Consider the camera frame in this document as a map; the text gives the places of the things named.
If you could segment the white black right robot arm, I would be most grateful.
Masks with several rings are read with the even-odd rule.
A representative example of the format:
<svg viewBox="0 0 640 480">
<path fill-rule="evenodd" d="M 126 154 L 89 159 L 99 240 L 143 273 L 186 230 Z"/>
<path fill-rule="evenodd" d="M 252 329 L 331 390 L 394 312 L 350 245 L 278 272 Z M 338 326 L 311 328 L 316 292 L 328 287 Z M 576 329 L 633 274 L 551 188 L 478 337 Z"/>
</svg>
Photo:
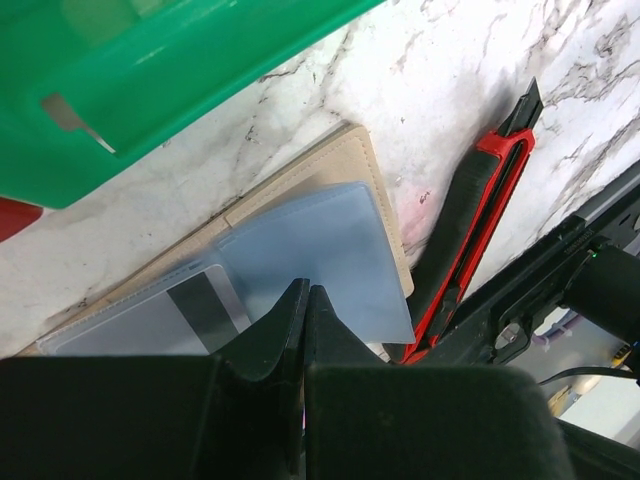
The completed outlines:
<svg viewBox="0 0 640 480">
<path fill-rule="evenodd" d="M 633 164 L 464 300 L 424 358 L 504 364 L 557 307 L 639 347 L 639 166 Z"/>
</svg>

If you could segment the silver card with magstripe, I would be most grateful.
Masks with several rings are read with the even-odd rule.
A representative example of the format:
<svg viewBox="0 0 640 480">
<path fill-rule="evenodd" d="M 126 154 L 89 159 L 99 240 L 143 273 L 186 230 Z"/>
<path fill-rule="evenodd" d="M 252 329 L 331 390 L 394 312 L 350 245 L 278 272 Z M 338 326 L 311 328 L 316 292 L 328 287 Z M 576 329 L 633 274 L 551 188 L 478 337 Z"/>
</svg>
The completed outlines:
<svg viewBox="0 0 640 480">
<path fill-rule="evenodd" d="M 47 337 L 52 356 L 207 355 L 251 326 L 223 267 L 189 266 Z"/>
</svg>

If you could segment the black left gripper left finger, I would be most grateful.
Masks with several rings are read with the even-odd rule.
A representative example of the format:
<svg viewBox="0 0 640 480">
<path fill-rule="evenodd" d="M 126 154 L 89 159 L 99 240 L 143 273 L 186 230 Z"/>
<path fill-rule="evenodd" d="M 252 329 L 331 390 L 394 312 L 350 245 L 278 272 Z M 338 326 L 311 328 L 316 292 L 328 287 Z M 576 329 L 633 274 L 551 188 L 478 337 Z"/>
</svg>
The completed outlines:
<svg viewBox="0 0 640 480">
<path fill-rule="evenodd" d="M 1 363 L 5 479 L 288 479 L 302 443 L 310 283 L 207 356 Z"/>
</svg>

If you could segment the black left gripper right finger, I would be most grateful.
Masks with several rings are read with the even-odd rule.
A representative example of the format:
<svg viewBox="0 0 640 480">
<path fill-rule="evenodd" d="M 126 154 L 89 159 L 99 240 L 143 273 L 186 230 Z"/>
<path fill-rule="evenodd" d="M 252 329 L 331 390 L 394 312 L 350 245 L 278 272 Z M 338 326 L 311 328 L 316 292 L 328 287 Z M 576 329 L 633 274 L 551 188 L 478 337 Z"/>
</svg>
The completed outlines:
<svg viewBox="0 0 640 480">
<path fill-rule="evenodd" d="M 491 366 L 392 366 L 311 289 L 305 339 L 310 479 L 571 479 L 535 381 Z"/>
</svg>

